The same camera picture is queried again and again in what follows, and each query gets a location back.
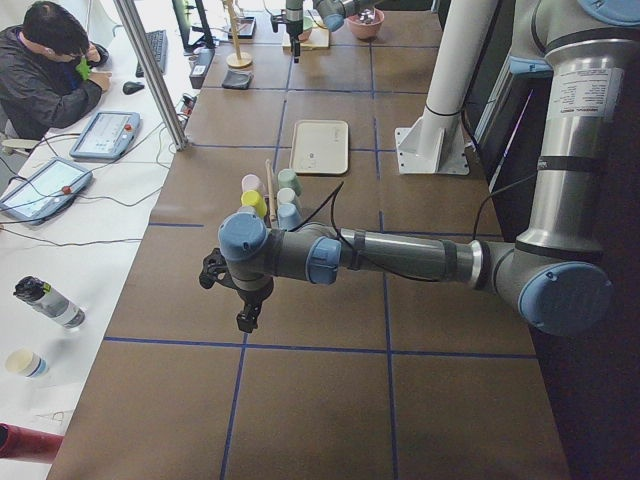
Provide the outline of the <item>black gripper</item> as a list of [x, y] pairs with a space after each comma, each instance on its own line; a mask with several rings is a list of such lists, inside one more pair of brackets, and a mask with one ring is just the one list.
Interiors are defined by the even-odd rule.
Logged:
[[237, 326], [241, 332], [252, 333], [258, 328], [262, 303], [271, 296], [273, 289], [274, 281], [272, 279], [256, 290], [237, 289], [239, 297], [244, 302], [243, 309], [236, 316]]
[[295, 63], [300, 61], [301, 55], [301, 43], [299, 41], [300, 35], [304, 32], [304, 20], [286, 20], [286, 31], [292, 42], [292, 57]]

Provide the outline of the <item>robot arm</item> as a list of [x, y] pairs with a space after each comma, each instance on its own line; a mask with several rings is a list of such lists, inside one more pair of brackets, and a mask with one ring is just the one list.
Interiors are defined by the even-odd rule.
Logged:
[[[301, 54], [301, 42], [299, 36], [303, 33], [303, 0], [290, 0], [285, 2], [283, 13], [272, 18], [274, 31], [277, 31], [277, 24], [285, 25], [286, 32], [290, 40], [290, 50], [295, 63], [299, 62]], [[313, 9], [316, 10], [330, 31], [338, 30], [347, 17], [360, 13], [364, 9], [374, 7], [378, 4], [376, 0], [322, 0], [313, 1]]]
[[598, 264], [593, 222], [624, 73], [638, 52], [635, 1], [516, 3], [510, 70], [547, 74], [552, 84], [529, 225], [514, 242], [459, 244], [312, 219], [272, 228], [262, 214], [240, 211], [222, 222], [200, 284], [238, 293], [244, 307], [237, 323], [246, 333], [257, 327], [276, 278], [330, 284], [340, 268], [493, 292], [552, 335], [589, 328], [605, 316], [613, 293]]

